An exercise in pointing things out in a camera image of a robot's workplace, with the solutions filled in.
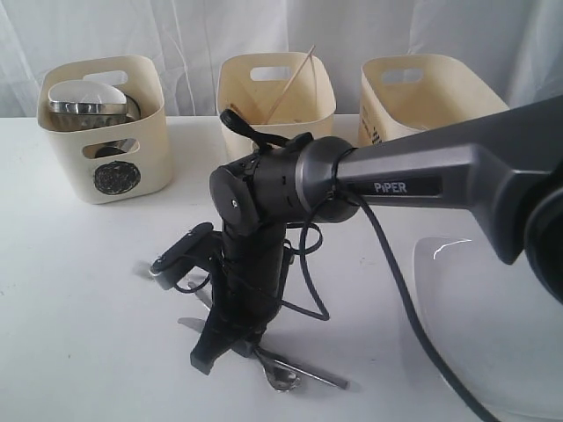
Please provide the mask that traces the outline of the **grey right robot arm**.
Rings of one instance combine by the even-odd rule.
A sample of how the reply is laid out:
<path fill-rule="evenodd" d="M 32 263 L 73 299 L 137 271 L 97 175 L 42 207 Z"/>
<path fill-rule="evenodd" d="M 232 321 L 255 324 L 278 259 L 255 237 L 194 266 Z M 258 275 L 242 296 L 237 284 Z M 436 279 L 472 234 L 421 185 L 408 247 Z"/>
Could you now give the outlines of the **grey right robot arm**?
<path fill-rule="evenodd" d="M 190 355 L 202 373 L 236 343 L 253 343 L 281 307 L 289 228 L 374 205 L 465 209 L 501 262 L 525 254 L 561 298 L 561 97 L 361 148 L 261 133 L 232 109 L 220 119 L 258 148 L 209 178 L 223 227 L 209 258 L 214 305 Z"/>

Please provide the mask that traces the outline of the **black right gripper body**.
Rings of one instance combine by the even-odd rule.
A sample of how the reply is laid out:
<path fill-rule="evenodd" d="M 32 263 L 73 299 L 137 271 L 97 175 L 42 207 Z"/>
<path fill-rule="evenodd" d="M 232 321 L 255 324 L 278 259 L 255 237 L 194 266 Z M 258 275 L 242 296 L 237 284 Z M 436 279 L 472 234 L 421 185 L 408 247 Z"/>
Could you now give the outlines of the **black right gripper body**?
<path fill-rule="evenodd" d="M 210 223 L 193 229 L 193 254 L 210 274 L 213 305 L 201 338 L 260 338 L 282 306 L 292 260 L 285 223 L 267 224 L 250 235 Z"/>

